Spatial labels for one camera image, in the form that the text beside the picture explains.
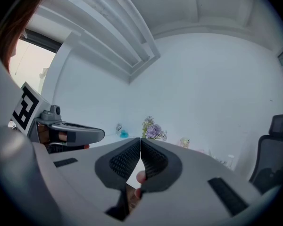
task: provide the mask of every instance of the purple flower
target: purple flower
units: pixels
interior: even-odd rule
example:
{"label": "purple flower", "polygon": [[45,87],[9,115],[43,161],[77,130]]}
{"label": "purple flower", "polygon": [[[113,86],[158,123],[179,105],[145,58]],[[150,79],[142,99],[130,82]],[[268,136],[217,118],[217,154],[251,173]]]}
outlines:
{"label": "purple flower", "polygon": [[150,124],[150,125],[153,125],[154,124],[154,119],[152,116],[148,116],[146,119],[145,119],[145,122],[147,124]]}
{"label": "purple flower", "polygon": [[157,132],[157,134],[160,134],[160,133],[161,133],[161,127],[160,127],[160,125],[155,124],[155,125],[153,126],[153,129]]}
{"label": "purple flower", "polygon": [[154,138],[157,136],[157,132],[153,128],[153,126],[148,127],[147,132],[146,132],[147,138]]}

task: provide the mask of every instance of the ceiling beam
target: ceiling beam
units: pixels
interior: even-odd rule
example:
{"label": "ceiling beam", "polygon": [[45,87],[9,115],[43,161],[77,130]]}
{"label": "ceiling beam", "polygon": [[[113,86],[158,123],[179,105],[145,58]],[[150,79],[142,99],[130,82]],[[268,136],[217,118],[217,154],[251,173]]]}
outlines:
{"label": "ceiling beam", "polygon": [[44,6],[39,6],[35,14],[71,30],[76,35],[81,36],[81,34],[84,32],[84,30],[80,28],[78,25],[74,24],[73,22],[67,20],[62,16],[59,16],[57,13],[53,12],[52,10]]}
{"label": "ceiling beam", "polygon": [[236,21],[239,25],[245,27],[251,17],[254,0],[240,0]]}
{"label": "ceiling beam", "polygon": [[197,0],[187,0],[187,16],[192,23],[198,22],[198,5]]}
{"label": "ceiling beam", "polygon": [[175,21],[168,24],[159,25],[151,29],[151,33],[154,37],[160,36],[166,32],[178,31],[182,29],[194,29],[194,28],[207,28],[207,27],[215,27],[222,28],[228,30],[238,30],[246,33],[251,33],[251,30],[240,26],[236,23],[235,20],[224,18],[224,17],[210,17],[210,16],[202,16],[198,23],[190,23],[188,21]]}
{"label": "ceiling beam", "polygon": [[128,28],[132,31],[132,33],[138,38],[140,43],[145,43],[145,39],[139,30],[136,23],[129,16],[125,8],[120,5],[119,0],[104,0],[113,10],[122,18],[124,23],[128,26]]}
{"label": "ceiling beam", "polygon": [[40,7],[56,12],[84,31],[92,34],[92,36],[111,48],[131,66],[138,63],[138,60],[130,52],[129,48],[109,28],[99,22],[97,18],[88,14],[84,7],[79,7],[79,5],[75,4],[75,0],[44,1]]}
{"label": "ceiling beam", "polygon": [[128,41],[130,46],[135,50],[139,58],[148,61],[149,55],[138,41],[134,33],[122,19],[122,17],[108,4],[107,0],[82,0],[90,7],[100,13],[116,30]]}
{"label": "ceiling beam", "polygon": [[136,26],[152,50],[153,55],[160,57],[160,52],[155,44],[151,31],[135,5],[131,2],[131,0],[118,0],[118,2],[127,12],[129,17],[135,22]]}
{"label": "ceiling beam", "polygon": [[88,34],[86,34],[86,36],[82,36],[80,39],[80,44],[94,53],[101,55],[111,64],[120,67],[128,75],[130,74],[132,67],[115,53],[113,53],[110,49],[108,49],[105,45],[97,41],[93,36],[88,36]]}

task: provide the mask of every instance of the gray plastic panel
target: gray plastic panel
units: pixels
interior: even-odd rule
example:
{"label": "gray plastic panel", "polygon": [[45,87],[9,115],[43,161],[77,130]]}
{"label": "gray plastic panel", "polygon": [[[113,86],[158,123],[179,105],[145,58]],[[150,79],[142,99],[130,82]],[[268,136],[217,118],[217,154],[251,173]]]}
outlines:
{"label": "gray plastic panel", "polygon": [[88,195],[78,192],[75,184],[74,186],[70,184],[61,170],[56,168],[50,156],[57,156],[57,160],[63,159],[64,153],[48,154],[45,146],[38,143],[33,143],[33,147],[46,186],[61,211],[64,226],[122,225],[122,222],[108,216],[99,209],[98,205],[90,202],[88,198],[86,199]]}
{"label": "gray plastic panel", "polygon": [[68,133],[73,133],[74,136],[71,138],[74,138],[74,140],[67,139],[67,146],[96,143],[101,141],[105,136],[105,132],[102,129],[77,125],[65,121],[51,124],[48,127],[57,131],[67,131]]}
{"label": "gray plastic panel", "polygon": [[0,184],[34,224],[62,225],[62,217],[46,187],[32,143],[21,132],[0,128]]}
{"label": "gray plastic panel", "polygon": [[126,219],[138,225],[207,226],[231,215],[208,180],[221,177],[247,204],[260,197],[255,187],[215,159],[169,143],[149,140],[173,152],[183,164],[180,177],[165,191],[143,194],[139,205]]}
{"label": "gray plastic panel", "polygon": [[116,150],[134,139],[122,140],[91,149],[50,154],[53,161],[76,158],[78,162],[57,168],[72,188],[86,201],[102,212],[117,205],[121,195],[117,189],[107,188],[96,175],[95,163],[103,155]]}

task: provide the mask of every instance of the black mesh chair back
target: black mesh chair back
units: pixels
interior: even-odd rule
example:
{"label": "black mesh chair back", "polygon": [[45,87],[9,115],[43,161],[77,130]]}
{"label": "black mesh chair back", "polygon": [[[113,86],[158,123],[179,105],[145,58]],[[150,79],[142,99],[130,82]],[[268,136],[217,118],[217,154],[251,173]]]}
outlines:
{"label": "black mesh chair back", "polygon": [[283,138],[260,138],[256,166],[250,182],[261,193],[283,183]]}
{"label": "black mesh chair back", "polygon": [[283,138],[283,115],[275,115],[273,117],[269,134],[274,137]]}

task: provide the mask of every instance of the window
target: window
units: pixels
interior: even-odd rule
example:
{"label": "window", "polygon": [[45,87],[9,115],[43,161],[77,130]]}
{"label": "window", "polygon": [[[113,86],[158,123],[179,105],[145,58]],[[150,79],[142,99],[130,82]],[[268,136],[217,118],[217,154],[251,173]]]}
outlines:
{"label": "window", "polygon": [[26,32],[27,39],[19,39],[16,55],[10,59],[9,71],[19,87],[26,81],[41,93],[49,66],[61,44],[39,33],[30,30]]}

